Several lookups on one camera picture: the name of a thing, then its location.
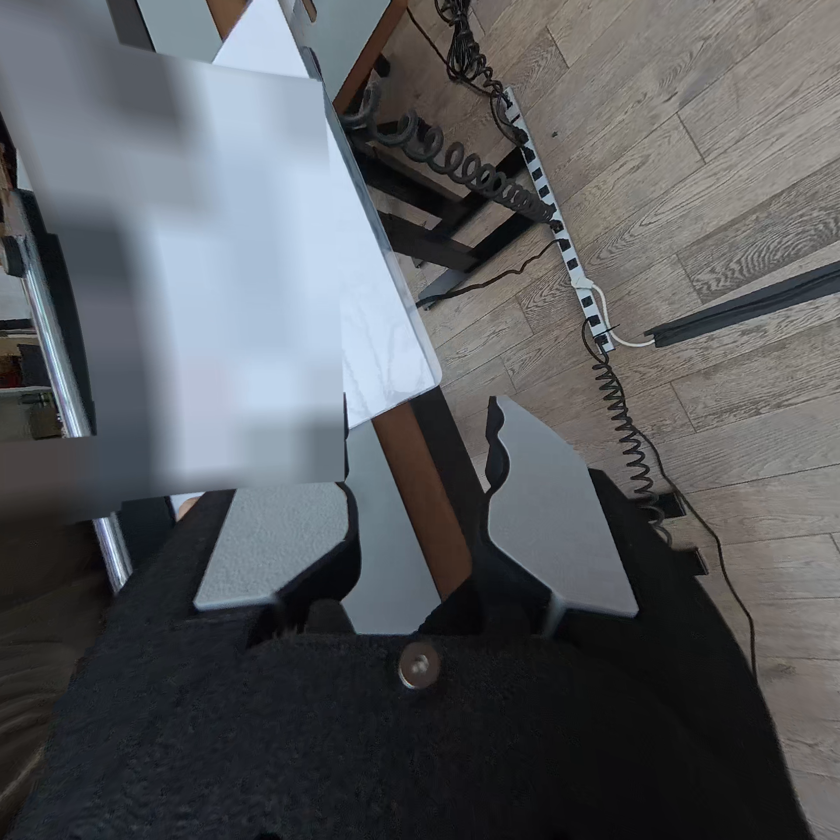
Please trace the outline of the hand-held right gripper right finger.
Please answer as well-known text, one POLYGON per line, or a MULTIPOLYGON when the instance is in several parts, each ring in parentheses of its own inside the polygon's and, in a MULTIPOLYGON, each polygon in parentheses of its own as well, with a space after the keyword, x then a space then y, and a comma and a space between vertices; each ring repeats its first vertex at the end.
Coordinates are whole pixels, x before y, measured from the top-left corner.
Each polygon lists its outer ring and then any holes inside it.
POLYGON ((568 611, 634 618, 637 599, 574 448, 508 396, 487 409, 489 487, 479 525, 479 581, 551 637, 568 611))

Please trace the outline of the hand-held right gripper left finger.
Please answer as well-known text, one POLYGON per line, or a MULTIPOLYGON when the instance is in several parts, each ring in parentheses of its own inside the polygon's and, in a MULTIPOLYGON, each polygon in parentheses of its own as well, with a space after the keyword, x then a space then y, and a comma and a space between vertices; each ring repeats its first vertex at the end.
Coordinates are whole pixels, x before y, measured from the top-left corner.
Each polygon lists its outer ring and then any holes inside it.
POLYGON ((358 509, 342 482, 240 489, 193 603, 214 611, 341 600, 361 574, 358 509))

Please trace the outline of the grey neighbouring desk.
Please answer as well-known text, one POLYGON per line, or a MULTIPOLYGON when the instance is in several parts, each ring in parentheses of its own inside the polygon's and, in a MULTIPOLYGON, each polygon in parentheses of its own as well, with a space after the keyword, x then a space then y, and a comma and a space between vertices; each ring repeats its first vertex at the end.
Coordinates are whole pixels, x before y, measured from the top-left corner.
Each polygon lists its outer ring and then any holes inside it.
POLYGON ((337 113, 345 112, 371 73, 390 64, 383 49, 403 20, 407 1, 281 1, 298 47, 318 61, 337 113))

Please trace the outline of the chrome metal bar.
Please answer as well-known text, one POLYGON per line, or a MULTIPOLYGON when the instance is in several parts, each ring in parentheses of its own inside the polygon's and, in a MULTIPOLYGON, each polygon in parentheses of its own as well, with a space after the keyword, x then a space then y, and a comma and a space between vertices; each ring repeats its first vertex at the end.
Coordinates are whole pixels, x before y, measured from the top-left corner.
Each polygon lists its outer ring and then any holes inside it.
MULTIPOLYGON (((58 409, 62 433, 66 438, 91 436, 87 410, 83 405, 77 378, 48 288, 47 276, 39 255, 33 229, 28 221, 23 194, 11 189, 3 199, 7 233, 3 239, 4 267, 19 277, 28 300, 31 319, 38 335, 51 390, 58 409)), ((133 567, 130 553, 115 511, 92 518, 108 580, 119 592, 133 567)))

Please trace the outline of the white power strip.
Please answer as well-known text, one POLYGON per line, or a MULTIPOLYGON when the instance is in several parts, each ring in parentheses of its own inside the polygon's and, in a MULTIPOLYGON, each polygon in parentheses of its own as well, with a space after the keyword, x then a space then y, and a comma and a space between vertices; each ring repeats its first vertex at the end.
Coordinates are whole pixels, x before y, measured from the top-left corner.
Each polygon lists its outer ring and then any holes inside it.
POLYGON ((553 231, 553 240, 559 250, 570 285, 583 312, 585 326, 588 328, 594 344, 597 359, 607 357, 614 351, 612 330, 602 304, 606 299, 599 287, 585 274, 580 255, 569 233, 560 210, 560 204, 554 196, 548 177, 548 171, 534 143, 532 133, 526 123, 524 111, 518 102, 512 87, 505 88, 505 115, 513 128, 524 135, 521 156, 528 171, 532 188, 539 200, 553 212, 549 225, 553 231))

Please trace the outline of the black desk leg frame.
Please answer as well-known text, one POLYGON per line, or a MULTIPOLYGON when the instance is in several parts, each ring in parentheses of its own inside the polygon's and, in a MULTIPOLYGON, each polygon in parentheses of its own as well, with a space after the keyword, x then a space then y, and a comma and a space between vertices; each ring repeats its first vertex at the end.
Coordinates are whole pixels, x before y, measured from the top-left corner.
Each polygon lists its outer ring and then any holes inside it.
POLYGON ((429 309, 451 297, 479 269, 512 245, 536 222, 512 213, 478 244, 467 246, 455 235, 478 217, 491 201, 476 192, 459 197, 446 191, 396 159, 380 156, 372 144, 352 139, 353 157, 364 183, 377 197, 393 199, 398 208, 411 208, 430 217, 431 227, 397 215, 394 209, 378 209, 392 249, 411 258, 415 266, 432 264, 444 273, 421 290, 417 306, 429 309))

